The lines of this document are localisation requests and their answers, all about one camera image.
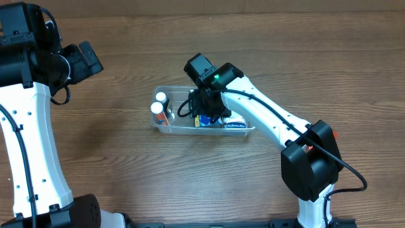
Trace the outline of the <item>blue yellow VapoDrops box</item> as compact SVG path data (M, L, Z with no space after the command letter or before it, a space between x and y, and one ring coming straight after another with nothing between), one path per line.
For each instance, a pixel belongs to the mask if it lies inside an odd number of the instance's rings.
M194 118L195 127L221 128L223 126L221 119L211 123L211 118L206 115L197 115Z

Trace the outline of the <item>white orange plaster box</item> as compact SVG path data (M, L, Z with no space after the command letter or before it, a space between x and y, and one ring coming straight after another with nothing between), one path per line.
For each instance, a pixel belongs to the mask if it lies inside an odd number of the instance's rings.
M230 129L244 129L246 128L246 120L238 113L232 113L229 117L223 117L223 127Z

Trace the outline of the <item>clear plastic container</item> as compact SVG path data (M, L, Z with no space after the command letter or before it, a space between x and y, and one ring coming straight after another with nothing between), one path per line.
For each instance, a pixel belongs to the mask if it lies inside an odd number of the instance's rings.
M205 136L247 136L256 128L250 122L244 129L229 129L223 127L195 127L194 119L191 117L178 117L178 107L188 98L190 90L196 89L195 86L175 86L161 85L157 86L153 92L152 101L156 101L156 94L165 93L171 101L172 117L168 119L169 125L161 125L156 117L151 115L151 125L157 127L164 134L181 135L205 135Z

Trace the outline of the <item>black bottle white cap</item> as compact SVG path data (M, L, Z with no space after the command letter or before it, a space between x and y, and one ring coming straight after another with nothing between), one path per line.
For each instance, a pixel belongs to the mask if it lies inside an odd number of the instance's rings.
M158 92L155 95L156 101L160 102L163 105L164 113L166 117L171 117L172 114L172 107L171 107L171 101L169 97L164 93L164 92Z

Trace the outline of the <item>orange tube white cap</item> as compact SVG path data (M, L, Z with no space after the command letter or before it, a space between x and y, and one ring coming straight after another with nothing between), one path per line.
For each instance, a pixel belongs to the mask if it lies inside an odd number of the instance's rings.
M169 125L169 121L164 113L163 105L160 102L152 103L150 109L161 125Z

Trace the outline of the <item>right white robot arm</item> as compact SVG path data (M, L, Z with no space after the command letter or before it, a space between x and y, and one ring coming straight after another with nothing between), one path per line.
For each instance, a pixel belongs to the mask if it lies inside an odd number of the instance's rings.
M212 120L237 113L253 124L280 151L282 179L299 200L298 225L331 227L330 197L343 168L331 127L284 110L231 63L217 67L198 56L184 71L197 86L189 96L189 113Z

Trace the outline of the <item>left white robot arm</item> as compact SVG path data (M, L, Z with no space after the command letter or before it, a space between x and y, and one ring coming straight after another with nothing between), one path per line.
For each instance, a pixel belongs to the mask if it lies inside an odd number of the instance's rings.
M6 227L129 227L122 213L102 210L93 194L74 197L59 163L50 105L70 84L101 72L89 42L61 47L33 33L1 44L1 127L14 185Z

